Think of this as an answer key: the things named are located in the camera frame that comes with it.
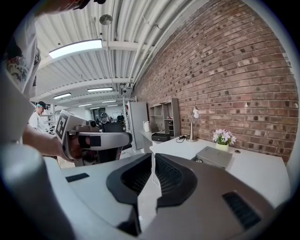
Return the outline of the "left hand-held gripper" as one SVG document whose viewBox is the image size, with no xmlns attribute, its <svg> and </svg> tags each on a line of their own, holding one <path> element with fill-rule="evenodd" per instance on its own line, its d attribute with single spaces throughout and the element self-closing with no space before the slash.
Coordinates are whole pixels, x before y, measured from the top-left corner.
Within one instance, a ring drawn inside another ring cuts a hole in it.
<svg viewBox="0 0 300 240">
<path fill-rule="evenodd" d="M 81 148 L 86 150 L 119 148 L 132 142 L 130 133 L 100 133 L 95 121 L 85 120 L 73 113 L 61 110 L 55 127 L 55 136 L 62 146 L 67 135 L 78 135 Z"/>
</svg>

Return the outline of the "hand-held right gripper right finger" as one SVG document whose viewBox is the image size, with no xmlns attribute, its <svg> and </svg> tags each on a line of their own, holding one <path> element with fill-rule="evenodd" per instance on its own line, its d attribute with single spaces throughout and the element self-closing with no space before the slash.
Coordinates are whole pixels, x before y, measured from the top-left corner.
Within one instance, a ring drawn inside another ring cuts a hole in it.
<svg viewBox="0 0 300 240">
<path fill-rule="evenodd" d="M 156 154 L 162 188 L 150 240 L 253 240 L 268 225 L 273 206 L 229 172 Z"/>
</svg>

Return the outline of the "grey storage box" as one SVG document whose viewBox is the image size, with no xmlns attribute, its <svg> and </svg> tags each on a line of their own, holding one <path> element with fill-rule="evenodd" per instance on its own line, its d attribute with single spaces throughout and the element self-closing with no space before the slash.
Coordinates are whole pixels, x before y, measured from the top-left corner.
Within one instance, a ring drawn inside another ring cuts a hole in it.
<svg viewBox="0 0 300 240">
<path fill-rule="evenodd" d="M 191 160 L 195 161 L 196 158 L 201 159 L 204 164 L 225 170 L 229 166 L 232 157 L 232 153 L 207 146 L 196 153 Z"/>
</svg>

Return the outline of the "person's left forearm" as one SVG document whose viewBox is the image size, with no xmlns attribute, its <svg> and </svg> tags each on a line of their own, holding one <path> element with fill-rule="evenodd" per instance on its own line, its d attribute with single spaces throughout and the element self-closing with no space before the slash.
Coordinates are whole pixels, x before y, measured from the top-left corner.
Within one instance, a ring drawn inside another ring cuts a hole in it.
<svg viewBox="0 0 300 240">
<path fill-rule="evenodd" d="M 40 154 L 51 157 L 61 157 L 70 161 L 64 153 L 61 143 L 54 135 L 42 133 L 27 124 L 22 134 L 22 142 L 38 150 Z"/>
</svg>

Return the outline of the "black metal cash box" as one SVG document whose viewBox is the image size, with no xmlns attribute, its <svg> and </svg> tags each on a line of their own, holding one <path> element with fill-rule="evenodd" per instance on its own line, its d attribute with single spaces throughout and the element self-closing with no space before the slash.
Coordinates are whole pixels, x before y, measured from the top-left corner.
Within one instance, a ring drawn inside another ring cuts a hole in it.
<svg viewBox="0 0 300 240">
<path fill-rule="evenodd" d="M 166 133 L 153 133 L 151 135 L 151 139 L 152 141 L 156 141 L 156 142 L 166 142 L 171 139 L 171 136 L 170 134 L 166 134 Z"/>
</svg>

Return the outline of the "person's left hand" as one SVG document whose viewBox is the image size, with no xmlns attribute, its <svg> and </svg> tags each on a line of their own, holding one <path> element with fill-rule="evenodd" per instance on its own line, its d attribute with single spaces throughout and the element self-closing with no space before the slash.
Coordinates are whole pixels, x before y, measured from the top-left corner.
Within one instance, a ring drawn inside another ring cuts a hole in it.
<svg viewBox="0 0 300 240">
<path fill-rule="evenodd" d="M 66 161 L 72 162 L 82 158 L 82 148 L 78 137 L 78 135 L 67 135 L 62 146 L 61 155 L 61 157 Z"/>
</svg>

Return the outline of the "black office chair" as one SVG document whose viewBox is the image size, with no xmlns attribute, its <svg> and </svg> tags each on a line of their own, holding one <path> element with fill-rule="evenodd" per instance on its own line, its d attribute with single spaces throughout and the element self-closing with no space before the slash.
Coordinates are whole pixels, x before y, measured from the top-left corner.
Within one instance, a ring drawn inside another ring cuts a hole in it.
<svg viewBox="0 0 300 240">
<path fill-rule="evenodd" d="M 107 122 L 106 124 L 102 125 L 102 130 L 103 130 L 103 133 L 126 133 L 125 130 L 123 130 L 121 122 L 114 122 L 114 123 Z M 112 161 L 113 157 L 116 157 L 115 160 L 119 160 L 121 152 L 123 150 L 126 150 L 126 149 L 132 147 L 131 143 L 132 143 L 132 136 L 130 137 L 128 144 L 126 144 L 122 147 L 104 150 L 104 153 L 107 153 L 108 157 L 104 157 L 103 163 Z"/>
</svg>

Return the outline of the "grey side table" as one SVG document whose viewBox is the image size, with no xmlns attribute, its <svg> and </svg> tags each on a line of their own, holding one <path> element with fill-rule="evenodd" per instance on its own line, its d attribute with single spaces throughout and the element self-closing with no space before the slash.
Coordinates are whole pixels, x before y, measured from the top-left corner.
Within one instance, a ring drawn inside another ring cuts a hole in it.
<svg viewBox="0 0 300 240">
<path fill-rule="evenodd" d="M 162 142 L 152 140 L 152 132 L 140 131 L 143 136 L 143 150 L 144 153 L 155 153 L 151 149 L 152 146 L 161 144 Z"/>
</svg>

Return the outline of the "potted pink flowers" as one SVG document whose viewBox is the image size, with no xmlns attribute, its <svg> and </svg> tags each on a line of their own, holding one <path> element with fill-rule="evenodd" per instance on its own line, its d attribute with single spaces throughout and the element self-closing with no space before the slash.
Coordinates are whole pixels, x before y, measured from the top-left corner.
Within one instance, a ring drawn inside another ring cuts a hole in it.
<svg viewBox="0 0 300 240">
<path fill-rule="evenodd" d="M 229 145 L 236 142 L 236 137 L 225 129 L 217 129 L 213 133 L 212 141 L 216 143 L 216 149 L 228 151 Z"/>
</svg>

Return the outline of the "silver desk lamp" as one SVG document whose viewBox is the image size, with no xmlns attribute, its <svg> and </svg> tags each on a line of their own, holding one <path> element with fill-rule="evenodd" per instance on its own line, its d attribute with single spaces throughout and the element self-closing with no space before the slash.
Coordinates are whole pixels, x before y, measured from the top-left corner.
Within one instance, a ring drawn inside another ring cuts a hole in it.
<svg viewBox="0 0 300 240">
<path fill-rule="evenodd" d="M 186 140 L 190 143 L 197 141 L 197 137 L 194 135 L 194 120 L 198 119 L 199 117 L 199 110 L 196 106 L 194 106 L 190 117 L 190 133 L 189 136 L 186 137 Z"/>
</svg>

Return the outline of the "grey wooden shelf unit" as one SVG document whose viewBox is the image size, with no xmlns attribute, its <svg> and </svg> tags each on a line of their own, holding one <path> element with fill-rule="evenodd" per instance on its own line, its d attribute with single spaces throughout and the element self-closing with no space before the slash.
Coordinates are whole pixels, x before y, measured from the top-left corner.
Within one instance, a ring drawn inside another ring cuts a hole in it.
<svg viewBox="0 0 300 240">
<path fill-rule="evenodd" d="M 177 98 L 149 106 L 150 129 L 153 133 L 162 132 L 169 134 L 169 121 L 173 121 L 174 136 L 180 135 L 180 115 Z"/>
</svg>

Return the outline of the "white ceiling pipes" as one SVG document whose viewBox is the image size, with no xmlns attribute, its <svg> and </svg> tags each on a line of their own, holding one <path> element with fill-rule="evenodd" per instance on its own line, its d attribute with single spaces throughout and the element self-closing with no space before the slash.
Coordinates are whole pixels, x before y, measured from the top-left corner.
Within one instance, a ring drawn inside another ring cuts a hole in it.
<svg viewBox="0 0 300 240">
<path fill-rule="evenodd" d="M 209 0 L 117 0 L 107 47 L 115 78 L 132 87 L 179 27 Z"/>
</svg>

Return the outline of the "row of ceiling light panels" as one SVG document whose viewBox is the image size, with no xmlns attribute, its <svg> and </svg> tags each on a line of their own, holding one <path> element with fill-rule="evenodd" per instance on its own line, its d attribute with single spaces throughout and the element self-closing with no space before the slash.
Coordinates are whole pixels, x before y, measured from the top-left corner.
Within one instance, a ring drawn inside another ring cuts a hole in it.
<svg viewBox="0 0 300 240">
<path fill-rule="evenodd" d="M 73 43 L 70 45 L 66 45 L 64 47 L 55 49 L 53 51 L 49 52 L 49 56 L 52 59 L 62 59 L 77 53 L 87 53 L 88 51 L 95 51 L 99 50 L 103 47 L 103 41 L 102 39 L 95 39 L 95 40 L 88 40 L 88 41 L 82 41 L 82 42 L 77 42 Z M 93 88 L 93 89 L 88 89 L 88 92 L 99 92 L 99 91 L 113 91 L 113 71 L 112 71 L 112 61 L 110 57 L 109 50 L 107 50 L 108 54 L 108 67 L 109 67 L 109 73 L 110 75 L 110 80 L 112 86 L 110 88 Z"/>
</svg>

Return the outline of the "round ceiling fixture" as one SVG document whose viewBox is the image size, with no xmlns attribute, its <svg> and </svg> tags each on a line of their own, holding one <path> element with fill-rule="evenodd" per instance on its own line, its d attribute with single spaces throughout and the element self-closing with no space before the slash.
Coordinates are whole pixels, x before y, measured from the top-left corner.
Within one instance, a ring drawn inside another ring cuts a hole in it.
<svg viewBox="0 0 300 240">
<path fill-rule="evenodd" d="M 105 15 L 102 15 L 100 18 L 99 18 L 99 22 L 101 25 L 110 25 L 113 21 L 113 17 L 109 14 L 105 14 Z"/>
</svg>

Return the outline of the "person's white printed T-shirt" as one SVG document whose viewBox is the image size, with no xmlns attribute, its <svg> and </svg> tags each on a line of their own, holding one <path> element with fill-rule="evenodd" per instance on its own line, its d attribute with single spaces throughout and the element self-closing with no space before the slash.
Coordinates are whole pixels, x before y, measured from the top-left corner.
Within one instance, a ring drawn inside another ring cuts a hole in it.
<svg viewBox="0 0 300 240">
<path fill-rule="evenodd" d="M 2 59 L 0 79 L 9 80 L 27 99 L 36 95 L 36 76 L 41 53 L 35 16 L 28 15 L 13 33 Z"/>
</svg>

